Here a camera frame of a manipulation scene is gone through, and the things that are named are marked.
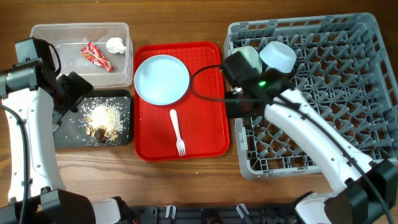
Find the rice and peanut scraps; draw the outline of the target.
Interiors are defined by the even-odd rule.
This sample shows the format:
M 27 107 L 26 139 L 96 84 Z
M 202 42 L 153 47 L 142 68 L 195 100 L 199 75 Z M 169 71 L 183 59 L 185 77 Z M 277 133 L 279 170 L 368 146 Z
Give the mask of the rice and peanut scraps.
M 122 146 L 130 140 L 131 99 L 127 96 L 85 98 L 78 106 L 86 146 Z

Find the mint green bowl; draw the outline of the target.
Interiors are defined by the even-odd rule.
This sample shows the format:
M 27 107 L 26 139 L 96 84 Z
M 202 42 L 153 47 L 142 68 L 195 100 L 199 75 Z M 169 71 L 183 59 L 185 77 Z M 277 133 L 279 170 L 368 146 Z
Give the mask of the mint green bowl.
M 232 51 L 232 54 L 240 52 L 243 57 L 249 62 L 252 68 L 255 68 L 259 73 L 262 73 L 262 60 L 257 50 L 248 45 L 244 47 L 237 47 Z

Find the light blue plate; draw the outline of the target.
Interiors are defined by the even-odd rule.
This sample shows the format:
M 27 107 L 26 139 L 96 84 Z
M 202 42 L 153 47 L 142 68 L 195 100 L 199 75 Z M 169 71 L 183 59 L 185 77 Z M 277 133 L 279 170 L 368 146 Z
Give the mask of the light blue plate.
M 171 105 L 187 92 L 190 74 L 185 64 L 171 55 L 145 59 L 134 74 L 134 88 L 145 102 L 157 106 Z

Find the white napkin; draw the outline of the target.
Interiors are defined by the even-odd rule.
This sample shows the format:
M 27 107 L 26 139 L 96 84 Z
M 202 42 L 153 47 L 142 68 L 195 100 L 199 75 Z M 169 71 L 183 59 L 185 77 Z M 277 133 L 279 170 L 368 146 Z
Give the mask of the white napkin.
M 126 46 L 119 37 L 110 38 L 106 43 L 106 50 L 111 54 L 125 54 Z

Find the red snack wrapper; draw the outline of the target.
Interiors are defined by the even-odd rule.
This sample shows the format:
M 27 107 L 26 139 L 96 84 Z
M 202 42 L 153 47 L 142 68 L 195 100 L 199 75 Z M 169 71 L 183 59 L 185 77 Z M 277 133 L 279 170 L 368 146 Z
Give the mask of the red snack wrapper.
M 102 54 L 100 49 L 92 42 L 87 43 L 80 53 L 94 65 L 103 67 L 107 72 L 112 72 L 113 64 Z

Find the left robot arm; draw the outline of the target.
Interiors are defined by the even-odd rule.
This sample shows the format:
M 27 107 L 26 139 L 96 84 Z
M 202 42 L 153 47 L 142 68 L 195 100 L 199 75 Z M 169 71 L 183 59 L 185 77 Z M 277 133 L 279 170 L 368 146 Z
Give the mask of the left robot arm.
M 1 108 L 11 140 L 9 204 L 1 223 L 129 223 L 133 213 L 120 197 L 91 203 L 68 192 L 55 156 L 53 114 L 76 107 L 92 86 L 76 73 L 56 77 L 40 60 L 1 72 Z

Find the small light blue bowl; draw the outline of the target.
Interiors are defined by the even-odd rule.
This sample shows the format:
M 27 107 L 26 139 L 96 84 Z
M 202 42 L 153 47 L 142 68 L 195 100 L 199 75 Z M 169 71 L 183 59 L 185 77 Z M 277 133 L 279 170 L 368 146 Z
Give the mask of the small light blue bowl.
M 282 73 L 290 73 L 296 63 L 296 53 L 282 42 L 269 42 L 260 52 L 261 60 L 270 68 Z

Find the white plastic fork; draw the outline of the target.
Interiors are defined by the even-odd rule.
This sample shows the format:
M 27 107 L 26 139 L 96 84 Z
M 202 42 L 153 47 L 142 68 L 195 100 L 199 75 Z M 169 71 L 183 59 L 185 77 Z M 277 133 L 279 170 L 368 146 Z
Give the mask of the white plastic fork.
M 178 114 L 176 110 L 170 110 L 170 119 L 172 122 L 172 126 L 175 131 L 175 135 L 177 138 L 176 147 L 180 157 L 183 157 L 186 154 L 185 143 L 180 134 L 180 127 L 178 122 Z

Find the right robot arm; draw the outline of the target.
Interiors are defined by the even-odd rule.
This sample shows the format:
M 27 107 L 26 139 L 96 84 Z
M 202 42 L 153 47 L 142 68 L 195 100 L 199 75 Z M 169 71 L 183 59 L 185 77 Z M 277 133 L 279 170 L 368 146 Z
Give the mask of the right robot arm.
M 262 111 L 268 122 L 288 135 L 326 177 L 332 191 L 309 193 L 295 204 L 304 223 L 373 223 L 396 204 L 397 168 L 379 163 L 354 147 L 326 122 L 294 88 L 287 74 L 255 68 L 223 70 L 232 87 L 240 88 L 229 105 L 240 117 Z

